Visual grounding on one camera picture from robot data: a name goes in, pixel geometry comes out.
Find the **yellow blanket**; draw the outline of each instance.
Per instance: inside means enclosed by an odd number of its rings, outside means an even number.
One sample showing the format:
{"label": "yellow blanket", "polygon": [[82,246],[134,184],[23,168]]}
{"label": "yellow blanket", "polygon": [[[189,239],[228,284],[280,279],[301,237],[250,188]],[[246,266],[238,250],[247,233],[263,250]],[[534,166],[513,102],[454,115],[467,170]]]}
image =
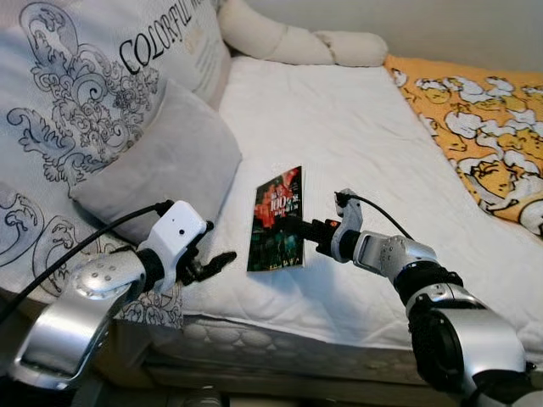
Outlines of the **yellow blanket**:
{"label": "yellow blanket", "polygon": [[385,66],[479,207],[543,237],[543,74]]}

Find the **book cover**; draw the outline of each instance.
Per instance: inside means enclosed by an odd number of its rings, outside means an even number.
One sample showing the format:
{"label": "book cover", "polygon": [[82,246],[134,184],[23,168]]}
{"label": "book cover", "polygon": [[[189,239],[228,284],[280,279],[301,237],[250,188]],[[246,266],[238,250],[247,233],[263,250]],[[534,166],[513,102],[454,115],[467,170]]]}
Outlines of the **book cover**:
{"label": "book cover", "polygon": [[248,271],[276,270],[304,262],[304,240],[277,228],[282,216],[302,218],[302,167],[256,189]]}

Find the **quilted bed cover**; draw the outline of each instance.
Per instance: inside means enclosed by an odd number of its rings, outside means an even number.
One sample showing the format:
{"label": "quilted bed cover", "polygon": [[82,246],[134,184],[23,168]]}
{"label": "quilted bed cover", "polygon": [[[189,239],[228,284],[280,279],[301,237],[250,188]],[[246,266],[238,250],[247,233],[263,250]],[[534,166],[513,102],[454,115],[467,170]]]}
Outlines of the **quilted bed cover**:
{"label": "quilted bed cover", "polygon": [[[349,187],[389,211],[471,293],[507,318],[543,361],[543,243],[481,211],[385,68],[291,66],[238,57],[221,103],[242,161],[207,256],[236,250],[220,275],[183,288],[186,315],[242,322],[328,343],[409,349],[404,308],[388,280],[305,243],[305,266],[248,273],[255,189],[302,165],[305,220],[338,219]],[[362,207],[362,229],[398,234]]]}

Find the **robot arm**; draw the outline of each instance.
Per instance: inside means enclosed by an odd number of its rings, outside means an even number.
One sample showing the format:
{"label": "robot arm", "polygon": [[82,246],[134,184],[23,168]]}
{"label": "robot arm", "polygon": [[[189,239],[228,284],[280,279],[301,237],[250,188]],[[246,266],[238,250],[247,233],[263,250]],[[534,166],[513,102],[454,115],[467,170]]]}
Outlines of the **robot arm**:
{"label": "robot arm", "polygon": [[524,349],[513,327],[441,267],[433,249],[403,236],[362,231],[360,203],[350,190],[336,195],[342,223],[282,220],[283,229],[318,243],[338,262],[386,277],[406,307],[421,377],[467,405],[541,405]]}
{"label": "robot arm", "polygon": [[60,297],[28,333],[10,377],[42,389],[74,387],[123,305],[151,289],[164,293],[177,280],[184,285],[202,281],[235,259],[235,253],[221,254],[207,266],[194,260],[196,244],[212,227],[190,204],[179,201],[137,251],[122,248],[73,270]]}

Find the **wire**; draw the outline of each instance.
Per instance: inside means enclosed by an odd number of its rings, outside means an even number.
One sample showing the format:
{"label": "wire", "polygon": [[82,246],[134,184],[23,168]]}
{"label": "wire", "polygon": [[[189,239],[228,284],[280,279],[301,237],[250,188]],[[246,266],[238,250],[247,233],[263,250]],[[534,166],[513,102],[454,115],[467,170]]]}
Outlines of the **wire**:
{"label": "wire", "polygon": [[138,216],[145,215],[149,212],[153,212],[154,210],[160,216],[162,216],[169,208],[171,208],[173,204],[174,204],[173,201],[170,201],[170,200],[164,201],[161,203],[156,203],[154,205],[136,210],[128,215],[125,215],[119,218],[118,220],[111,222],[109,225],[103,227],[102,229],[95,231],[91,236],[87,237],[85,240],[83,240],[81,243],[79,243],[77,246],[71,249],[68,253],[66,253],[64,256],[62,256],[60,259],[58,259],[52,265],[50,265],[42,274],[36,277],[36,279],[33,282],[31,282],[28,286],[26,286],[26,288],[23,291],[17,294],[15,298],[12,299],[6,305],[6,307],[2,310],[2,313],[0,313],[0,325],[2,325],[9,318],[9,316],[20,305],[20,303],[22,303],[25,300],[25,298],[28,297],[30,293],[32,293],[32,291],[34,291],[40,284],[42,284],[45,280],[47,280],[61,265],[63,265],[66,261],[74,257],[77,253],[79,253],[80,250],[82,250],[88,244],[98,239],[104,233],[107,233],[108,231],[115,229],[117,226],[129,220],[137,218]]}
{"label": "wire", "polygon": [[387,214],[387,212],[384,209],[382,209],[376,203],[373,203],[369,199],[359,197],[358,195],[352,195],[350,193],[342,193],[342,192],[336,192],[336,197],[338,198],[338,200],[347,200],[349,198],[354,198],[354,199],[358,199],[359,201],[362,201],[362,202],[372,206],[373,208],[378,210],[381,213],[381,215],[383,215],[385,218],[387,218],[390,221],[390,223],[392,223],[394,226],[396,226],[396,229],[398,229],[401,232],[402,235],[404,235],[408,239],[415,240],[415,239],[413,239],[411,237],[411,235],[409,233],[407,233],[407,231],[403,227],[401,227],[401,225],[398,222],[395,221],[395,219],[392,216]]}

